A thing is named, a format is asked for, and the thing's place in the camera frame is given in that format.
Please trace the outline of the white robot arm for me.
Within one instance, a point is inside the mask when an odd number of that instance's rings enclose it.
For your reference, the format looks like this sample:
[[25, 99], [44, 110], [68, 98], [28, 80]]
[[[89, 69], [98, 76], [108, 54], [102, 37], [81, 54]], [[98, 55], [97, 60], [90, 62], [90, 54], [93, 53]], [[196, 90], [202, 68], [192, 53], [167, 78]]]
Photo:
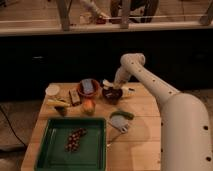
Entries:
[[161, 114], [161, 171], [213, 171], [209, 114], [196, 96], [171, 86], [144, 67], [142, 53], [121, 56], [114, 85], [134, 76], [156, 99]]

